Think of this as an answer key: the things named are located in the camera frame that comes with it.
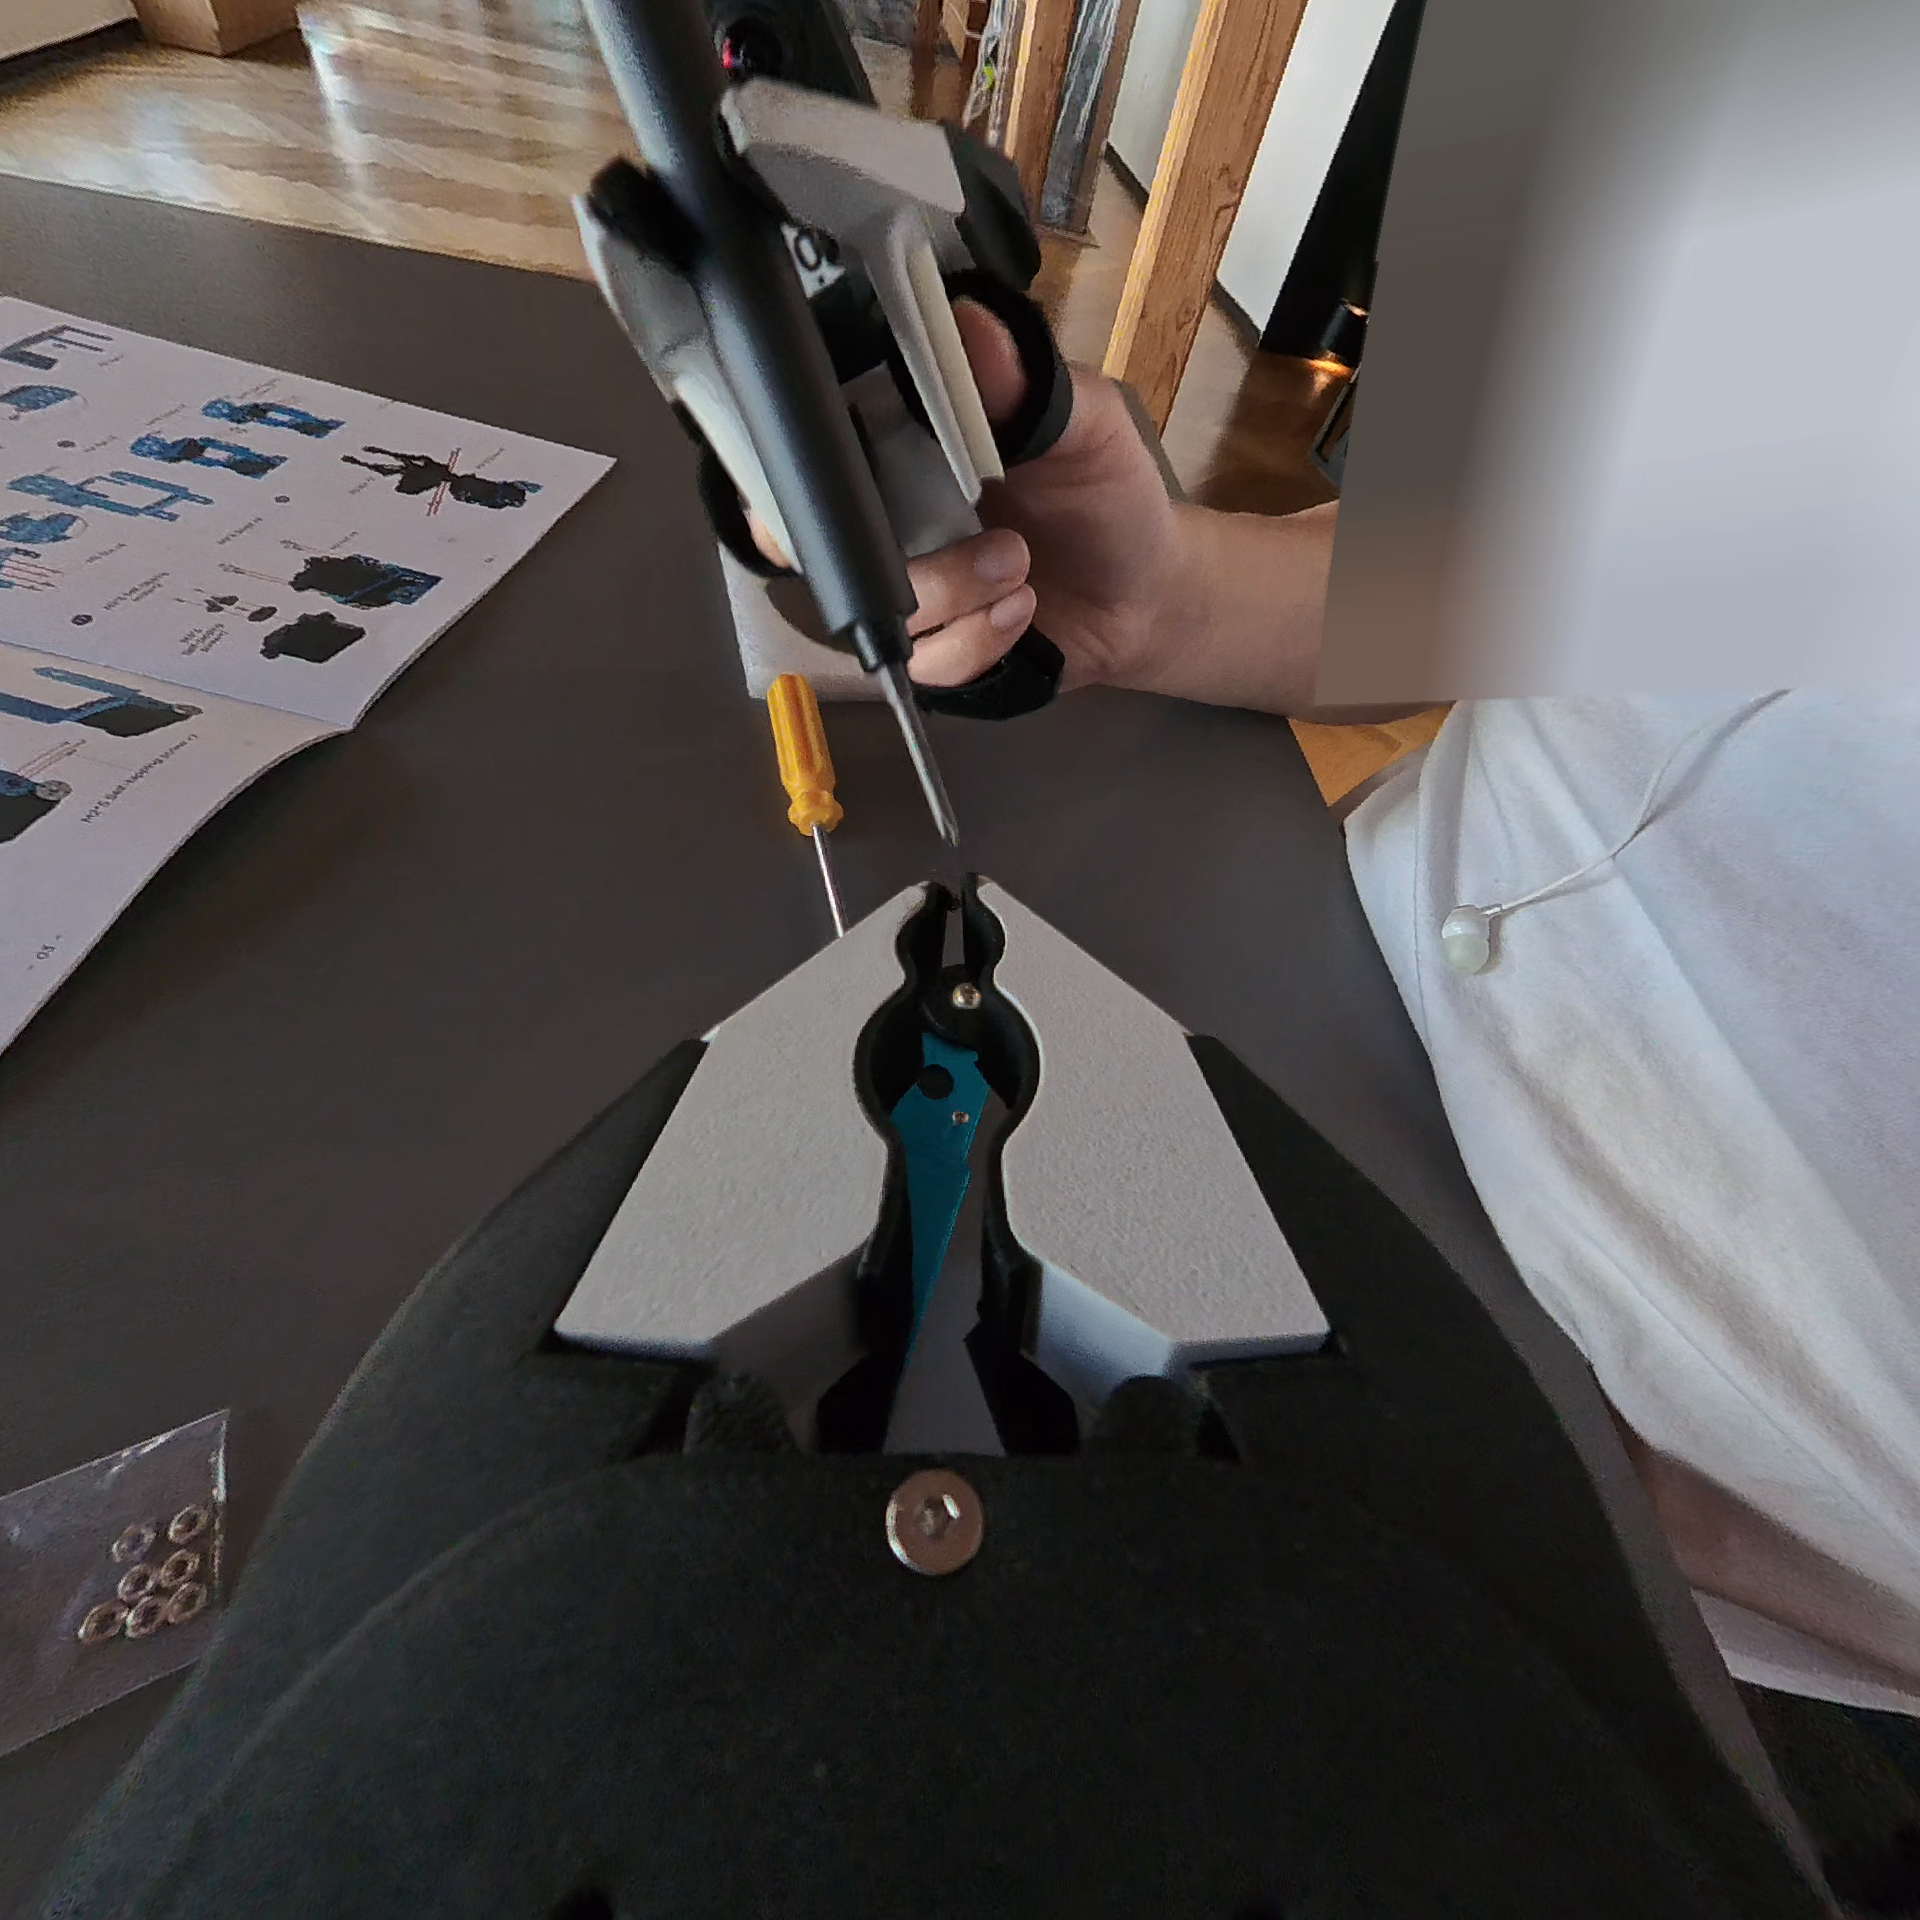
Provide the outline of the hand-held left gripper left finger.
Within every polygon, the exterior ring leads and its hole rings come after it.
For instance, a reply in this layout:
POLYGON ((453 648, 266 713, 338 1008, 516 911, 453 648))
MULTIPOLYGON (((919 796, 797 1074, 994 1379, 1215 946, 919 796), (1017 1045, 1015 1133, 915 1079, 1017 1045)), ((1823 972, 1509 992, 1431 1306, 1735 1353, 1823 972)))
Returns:
POLYGON ((555 1333, 652 1360, 858 1360, 887 1151, 858 1037, 905 984, 907 888, 710 1031, 555 1333))

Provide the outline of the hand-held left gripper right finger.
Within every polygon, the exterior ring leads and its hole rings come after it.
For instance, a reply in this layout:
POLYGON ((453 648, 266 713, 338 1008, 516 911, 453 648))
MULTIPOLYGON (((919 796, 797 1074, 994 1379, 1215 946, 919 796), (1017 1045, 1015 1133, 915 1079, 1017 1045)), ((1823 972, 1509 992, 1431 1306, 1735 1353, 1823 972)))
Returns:
POLYGON ((1042 1369, 1193 1369, 1315 1353, 1327 1320, 1186 1031, 998 884, 994 985, 1039 1056, 1002 1151, 1009 1227, 1039 1271, 1042 1369))

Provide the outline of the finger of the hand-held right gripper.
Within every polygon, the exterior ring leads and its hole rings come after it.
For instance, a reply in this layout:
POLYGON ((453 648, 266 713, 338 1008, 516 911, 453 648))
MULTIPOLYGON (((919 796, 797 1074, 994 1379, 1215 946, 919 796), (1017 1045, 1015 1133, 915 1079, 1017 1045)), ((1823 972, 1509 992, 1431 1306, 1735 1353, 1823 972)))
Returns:
POLYGON ((777 496, 735 405, 692 287, 690 227, 655 176, 615 159, 577 197, 593 274, 661 395, 678 408, 762 520, 777 496))
POLYGON ((879 493, 907 559, 978 532, 977 506, 1003 463, 945 287, 959 273, 965 188, 946 133, 779 81, 721 105, 735 153, 797 229, 829 236, 863 271, 927 419, 878 440, 879 493))

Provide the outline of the black electric screwdriver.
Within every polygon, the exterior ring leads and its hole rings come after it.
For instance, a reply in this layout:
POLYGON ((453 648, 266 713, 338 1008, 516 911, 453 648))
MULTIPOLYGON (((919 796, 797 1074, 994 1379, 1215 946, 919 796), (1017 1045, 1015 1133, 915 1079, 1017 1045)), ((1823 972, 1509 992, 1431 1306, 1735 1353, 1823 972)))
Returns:
POLYGON ((595 41, 633 133, 690 227, 689 273, 722 370, 779 508, 777 530, 827 633, 855 648, 894 709, 933 824, 958 845, 958 821, 905 675, 917 609, 781 236, 781 219, 722 156, 725 73, 698 4, 587 2, 595 41))

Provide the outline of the blue bracket with black servo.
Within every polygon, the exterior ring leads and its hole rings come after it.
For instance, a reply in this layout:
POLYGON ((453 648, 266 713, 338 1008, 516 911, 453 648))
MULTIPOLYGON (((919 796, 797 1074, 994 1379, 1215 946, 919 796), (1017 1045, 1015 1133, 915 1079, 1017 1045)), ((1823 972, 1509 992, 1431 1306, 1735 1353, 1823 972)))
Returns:
POLYGON ((1002 1151, 1039 1088, 1039 1041, 998 984, 1009 939, 982 874, 956 892, 937 880, 913 889, 883 948, 887 995, 855 1041, 855 1096, 887 1154, 879 1224, 859 1260, 862 1309, 878 1357, 897 1367, 922 1343, 989 1099, 1002 1129, 980 1181, 996 1189, 1002 1151))

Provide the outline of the person's right forearm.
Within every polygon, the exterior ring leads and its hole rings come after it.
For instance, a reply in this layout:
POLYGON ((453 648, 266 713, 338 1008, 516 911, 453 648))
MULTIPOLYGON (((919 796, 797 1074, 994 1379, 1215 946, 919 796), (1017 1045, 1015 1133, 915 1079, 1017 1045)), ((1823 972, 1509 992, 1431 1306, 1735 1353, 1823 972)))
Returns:
POLYGON ((1283 719, 1315 709, 1338 503, 1285 517, 1175 513, 1158 690, 1283 719))

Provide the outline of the dark desk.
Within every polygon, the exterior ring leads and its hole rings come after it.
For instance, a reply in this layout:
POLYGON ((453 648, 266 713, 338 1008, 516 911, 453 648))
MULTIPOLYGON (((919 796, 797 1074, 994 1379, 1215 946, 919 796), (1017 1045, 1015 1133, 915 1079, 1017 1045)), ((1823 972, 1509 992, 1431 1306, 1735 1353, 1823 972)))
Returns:
MULTIPOLYGON (((371 719, 194 834, 4 1055, 4 1491, 215 1408, 230 1539, 411 1285, 813 951, 689 447, 583 282, 4 179, 4 293, 615 469, 371 719)), ((1485 1224, 1283 723, 940 723, 965 857, 1225 1041, 1495 1309, 1604 1488, 1735 1865, 1783 1810, 1593 1380, 1485 1224)))

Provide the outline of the person's right hand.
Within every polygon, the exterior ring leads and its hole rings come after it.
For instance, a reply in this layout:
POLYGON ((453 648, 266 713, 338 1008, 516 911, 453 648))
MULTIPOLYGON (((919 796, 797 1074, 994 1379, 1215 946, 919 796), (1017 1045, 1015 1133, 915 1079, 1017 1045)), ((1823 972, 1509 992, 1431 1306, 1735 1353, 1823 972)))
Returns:
POLYGON ((1186 528, 1117 388, 1073 369, 1059 441, 988 487, 986 528, 907 562, 909 680, 959 688, 1039 628, 1062 653, 1062 688, 1203 700, 1193 673, 1186 528))

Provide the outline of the white foam piece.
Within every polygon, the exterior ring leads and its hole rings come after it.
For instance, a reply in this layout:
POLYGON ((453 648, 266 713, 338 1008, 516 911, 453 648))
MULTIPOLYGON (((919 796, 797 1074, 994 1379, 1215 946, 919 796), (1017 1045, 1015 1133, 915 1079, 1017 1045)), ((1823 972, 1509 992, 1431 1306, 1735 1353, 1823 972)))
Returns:
POLYGON ((762 700, 775 680, 802 676, 821 706, 878 704, 883 692, 855 651, 829 645, 804 579, 794 572, 757 575, 725 545, 718 547, 735 651, 747 692, 762 700))

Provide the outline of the printed instruction manual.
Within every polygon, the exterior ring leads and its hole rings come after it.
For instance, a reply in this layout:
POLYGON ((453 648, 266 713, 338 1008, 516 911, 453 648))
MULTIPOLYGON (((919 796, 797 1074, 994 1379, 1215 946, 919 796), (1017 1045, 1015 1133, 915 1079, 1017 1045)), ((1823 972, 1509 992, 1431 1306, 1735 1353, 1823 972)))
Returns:
POLYGON ((607 456, 3 301, 3 1043, 607 456))

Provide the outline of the cardboard box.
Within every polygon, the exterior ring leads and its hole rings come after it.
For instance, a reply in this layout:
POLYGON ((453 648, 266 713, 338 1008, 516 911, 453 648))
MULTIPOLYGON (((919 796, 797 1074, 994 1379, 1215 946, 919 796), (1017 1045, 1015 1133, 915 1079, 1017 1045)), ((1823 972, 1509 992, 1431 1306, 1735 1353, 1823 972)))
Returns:
POLYGON ((146 41, 206 57, 235 57, 300 27, 294 0, 138 0, 133 9, 146 41))

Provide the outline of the person's white shirt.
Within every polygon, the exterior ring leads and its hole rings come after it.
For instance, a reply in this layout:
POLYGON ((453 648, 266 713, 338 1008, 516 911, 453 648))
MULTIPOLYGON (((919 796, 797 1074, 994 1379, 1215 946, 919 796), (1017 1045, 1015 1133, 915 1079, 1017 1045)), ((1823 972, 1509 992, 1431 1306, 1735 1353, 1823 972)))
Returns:
POLYGON ((1461 704, 1346 842, 1722 1657, 1915 1716, 1915 692, 1461 704))

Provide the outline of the clear bag of metal nuts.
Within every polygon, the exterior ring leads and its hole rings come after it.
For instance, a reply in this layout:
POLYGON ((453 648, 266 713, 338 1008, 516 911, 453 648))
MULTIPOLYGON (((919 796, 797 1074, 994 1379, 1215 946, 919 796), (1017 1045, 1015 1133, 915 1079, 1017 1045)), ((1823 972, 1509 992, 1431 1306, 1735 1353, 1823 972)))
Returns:
POLYGON ((3 1753, 186 1666, 225 1610, 229 1410, 3 1497, 3 1753))

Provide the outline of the person's dark trousers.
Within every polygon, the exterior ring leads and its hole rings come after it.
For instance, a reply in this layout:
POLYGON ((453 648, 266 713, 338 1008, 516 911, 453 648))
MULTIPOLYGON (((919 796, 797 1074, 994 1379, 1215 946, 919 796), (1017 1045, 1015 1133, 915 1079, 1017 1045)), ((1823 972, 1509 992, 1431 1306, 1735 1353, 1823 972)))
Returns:
POLYGON ((1849 1915, 1918 1915, 1918 1719, 1735 1683, 1849 1915))

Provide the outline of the wooden post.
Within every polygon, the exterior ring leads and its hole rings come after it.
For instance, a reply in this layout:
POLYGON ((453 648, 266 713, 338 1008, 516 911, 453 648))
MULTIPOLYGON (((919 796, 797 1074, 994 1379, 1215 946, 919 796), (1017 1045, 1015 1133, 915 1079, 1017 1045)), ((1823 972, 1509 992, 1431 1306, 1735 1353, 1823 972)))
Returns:
POLYGON ((1198 9, 1101 360, 1157 432, 1180 395, 1305 11, 1305 2, 1198 9))

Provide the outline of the yellow handled screwdriver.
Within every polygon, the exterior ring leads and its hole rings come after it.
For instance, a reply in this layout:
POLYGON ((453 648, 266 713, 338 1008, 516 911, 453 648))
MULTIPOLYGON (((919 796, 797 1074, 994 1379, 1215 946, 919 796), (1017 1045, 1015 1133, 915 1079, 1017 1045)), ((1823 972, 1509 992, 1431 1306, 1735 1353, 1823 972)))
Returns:
POLYGON ((802 675, 779 675, 766 690, 766 712, 786 796, 786 818, 813 848, 833 935, 839 939, 849 932, 849 915, 833 869, 829 834, 841 825, 843 810, 821 706, 802 675))

